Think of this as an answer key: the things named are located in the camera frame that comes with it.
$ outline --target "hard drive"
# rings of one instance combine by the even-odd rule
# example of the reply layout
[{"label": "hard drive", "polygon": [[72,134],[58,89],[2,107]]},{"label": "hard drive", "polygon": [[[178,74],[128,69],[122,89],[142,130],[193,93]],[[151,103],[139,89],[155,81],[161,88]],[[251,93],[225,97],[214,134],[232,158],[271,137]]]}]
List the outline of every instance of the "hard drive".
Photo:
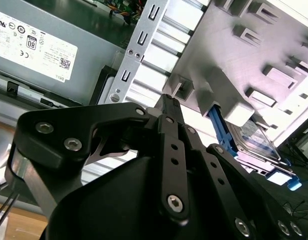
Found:
[{"label": "hard drive", "polygon": [[279,164],[280,156],[265,133],[253,121],[248,120],[242,127],[227,123],[233,140],[240,152],[262,161]]}]

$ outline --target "80 plus logo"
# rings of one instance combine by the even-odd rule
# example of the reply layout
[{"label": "80 plus logo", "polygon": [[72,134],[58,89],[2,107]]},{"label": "80 plus logo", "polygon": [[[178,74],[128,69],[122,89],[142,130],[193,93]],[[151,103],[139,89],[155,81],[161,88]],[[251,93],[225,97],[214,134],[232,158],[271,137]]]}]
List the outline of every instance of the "80 plus logo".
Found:
[{"label": "80 plus logo", "polygon": [[32,49],[32,50],[35,50],[36,45],[37,45],[37,38],[28,35],[27,36],[27,47]]}]

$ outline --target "regulatory label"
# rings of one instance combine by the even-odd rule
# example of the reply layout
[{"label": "regulatory label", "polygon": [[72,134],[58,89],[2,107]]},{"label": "regulatory label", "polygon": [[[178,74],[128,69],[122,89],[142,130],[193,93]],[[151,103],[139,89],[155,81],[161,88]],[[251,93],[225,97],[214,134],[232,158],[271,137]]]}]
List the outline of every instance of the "regulatory label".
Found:
[{"label": "regulatory label", "polygon": [[271,145],[265,138],[262,131],[256,126],[255,123],[248,120],[244,126],[241,127],[241,135],[243,138],[251,140],[256,143],[258,146],[262,147],[265,150],[272,150]]},{"label": "regulatory label", "polygon": [[78,48],[0,12],[0,57],[61,82],[69,80]]}]

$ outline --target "power supply label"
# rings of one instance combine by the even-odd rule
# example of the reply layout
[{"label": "power supply label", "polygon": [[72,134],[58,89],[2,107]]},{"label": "power supply label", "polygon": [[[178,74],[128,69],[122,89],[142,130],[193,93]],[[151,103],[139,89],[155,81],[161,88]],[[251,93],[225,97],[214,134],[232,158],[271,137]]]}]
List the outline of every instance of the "power supply label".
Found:
[{"label": "power supply label", "polygon": [[69,80],[78,48],[0,12],[0,57],[61,82]]}]

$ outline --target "screw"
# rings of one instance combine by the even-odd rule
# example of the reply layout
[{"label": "screw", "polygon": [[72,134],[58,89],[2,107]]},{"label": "screw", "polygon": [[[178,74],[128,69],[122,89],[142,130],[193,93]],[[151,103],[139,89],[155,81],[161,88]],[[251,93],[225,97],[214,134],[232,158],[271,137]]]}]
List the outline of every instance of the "screw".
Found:
[{"label": "screw", "polygon": [[290,222],[290,226],[292,227],[294,232],[297,233],[297,235],[302,236],[302,231],[299,229],[299,227],[295,223]]},{"label": "screw", "polygon": [[189,130],[192,134],[195,134],[195,133],[196,133],[195,129],[194,129],[194,128],[192,128],[191,126],[190,126],[190,127],[188,127],[188,130]]},{"label": "screw", "polygon": [[181,212],[183,210],[183,203],[182,201],[179,199],[179,197],[175,196],[175,195],[169,195],[167,198],[167,202],[168,205],[170,206],[170,208],[178,213]]},{"label": "screw", "polygon": [[50,134],[54,131],[54,127],[48,122],[39,122],[36,124],[36,130],[42,134]]},{"label": "screw", "polygon": [[77,152],[82,148],[82,143],[76,138],[70,137],[64,141],[65,148]]},{"label": "screw", "polygon": [[216,148],[216,150],[217,150],[220,154],[223,154],[223,153],[224,153],[224,150],[223,150],[221,147],[216,146],[215,148]]},{"label": "screw", "polygon": [[241,145],[237,145],[237,149],[241,152],[245,151]]},{"label": "screw", "polygon": [[171,124],[173,124],[173,123],[174,123],[174,120],[173,120],[173,119],[171,119],[170,117],[166,117],[166,120],[167,120],[169,123],[171,123]]},{"label": "screw", "polygon": [[250,232],[246,225],[246,223],[243,222],[243,220],[236,218],[235,219],[235,225],[237,229],[240,231],[241,234],[243,234],[245,237],[249,237]]},{"label": "screw", "polygon": [[139,115],[145,115],[144,111],[139,108],[136,109],[136,113],[138,113]]},{"label": "screw", "polygon": [[284,225],[284,223],[282,223],[281,221],[278,221],[278,227],[279,229],[287,236],[289,236],[289,230],[288,228]]}]

